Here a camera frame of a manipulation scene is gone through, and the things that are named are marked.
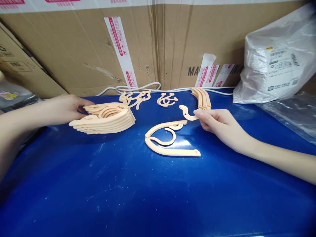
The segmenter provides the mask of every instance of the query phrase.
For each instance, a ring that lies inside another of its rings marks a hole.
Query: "cardboard box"
[[[217,57],[217,77],[227,65],[221,86],[234,86],[243,68],[245,36],[304,4],[252,2],[0,0],[0,20],[57,83],[78,96],[133,79],[138,86],[160,82],[164,90],[194,87],[204,53]]]
[[[5,77],[46,99],[67,93],[0,23],[0,70]]]

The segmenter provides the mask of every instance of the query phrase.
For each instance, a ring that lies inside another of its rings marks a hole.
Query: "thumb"
[[[203,110],[195,110],[194,114],[199,118],[201,122],[206,123],[211,129],[216,129],[219,126],[220,122],[218,122],[215,118],[213,118],[208,113]]]

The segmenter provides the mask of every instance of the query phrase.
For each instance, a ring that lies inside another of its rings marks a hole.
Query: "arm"
[[[75,95],[61,95],[0,116],[0,182],[11,166],[20,146],[36,128],[81,119],[82,106],[94,103]]]
[[[260,142],[248,135],[225,109],[195,110],[203,129],[214,133],[234,151],[265,162],[316,184],[316,156]]]

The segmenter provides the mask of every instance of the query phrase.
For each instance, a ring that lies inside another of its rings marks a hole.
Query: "stack of hangers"
[[[106,103],[83,107],[88,116],[74,120],[69,126],[87,134],[117,133],[135,124],[135,117],[128,107],[122,103]]]
[[[197,108],[202,110],[211,109],[211,100],[210,96],[206,92],[206,90],[202,89],[201,87],[192,88],[192,95],[197,98]]]

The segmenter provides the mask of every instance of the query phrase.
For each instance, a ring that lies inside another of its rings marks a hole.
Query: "plastic bag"
[[[245,68],[233,103],[294,95],[316,72],[315,10],[307,4],[246,36]]]
[[[316,96],[301,92],[287,99],[257,105],[293,132],[316,145]]]
[[[27,89],[8,82],[0,71],[0,110],[9,112],[39,101],[41,99]]]

